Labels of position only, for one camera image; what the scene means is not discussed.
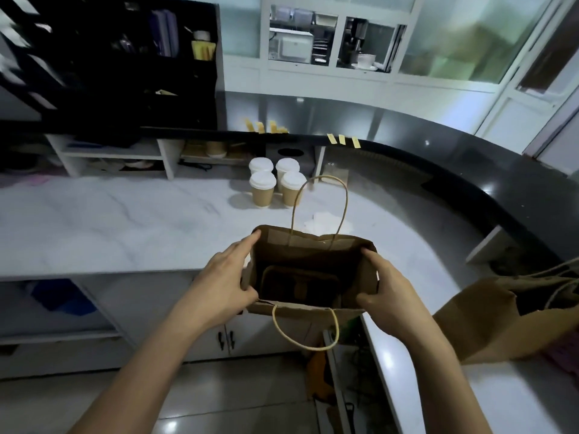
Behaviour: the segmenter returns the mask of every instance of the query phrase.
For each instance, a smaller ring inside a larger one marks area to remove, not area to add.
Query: forearm
[[[185,331],[170,315],[69,434],[150,433],[173,377],[202,330],[199,325]]]
[[[416,369],[428,434],[492,434],[450,343],[442,332],[405,344]]]

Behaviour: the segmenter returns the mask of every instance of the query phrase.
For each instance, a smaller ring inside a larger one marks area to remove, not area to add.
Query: white appliance
[[[311,64],[313,45],[310,32],[269,28],[269,59]]]

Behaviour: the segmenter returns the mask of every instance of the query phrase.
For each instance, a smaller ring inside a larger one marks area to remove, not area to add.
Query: black countertop
[[[200,106],[204,112],[213,108],[212,103]],[[327,133],[357,137],[364,150],[443,178],[468,195],[475,209],[492,213],[517,241],[538,247],[549,260],[579,256],[579,184],[483,139],[399,112],[326,99],[226,92],[217,94],[215,110],[217,119],[212,118],[212,123],[202,125],[202,129],[193,120],[176,125],[174,121],[163,124],[148,119],[137,129],[100,124],[92,125],[92,130],[109,134],[138,132],[158,138],[287,141],[318,146],[329,145]],[[245,118],[266,126],[274,120],[289,134],[247,132]],[[41,123],[3,122],[0,128],[74,134],[80,127],[86,131],[87,124],[86,119],[43,116]],[[344,147],[352,148],[350,139]]]

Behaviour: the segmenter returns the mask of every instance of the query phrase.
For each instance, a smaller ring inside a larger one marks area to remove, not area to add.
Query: hand
[[[358,294],[358,304],[384,332],[407,344],[416,338],[441,335],[438,324],[422,303],[412,284],[381,255],[362,249],[378,271],[378,294]]]
[[[245,257],[259,236],[261,231],[257,230],[214,255],[174,306],[170,319],[192,333],[203,333],[257,300],[257,291],[252,287],[243,291],[240,280]]]

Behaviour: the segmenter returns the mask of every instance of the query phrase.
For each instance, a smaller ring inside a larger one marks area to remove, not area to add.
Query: white teacup
[[[372,64],[376,60],[376,55],[369,55],[366,53],[360,53],[358,55],[358,67],[360,68],[372,68]]]

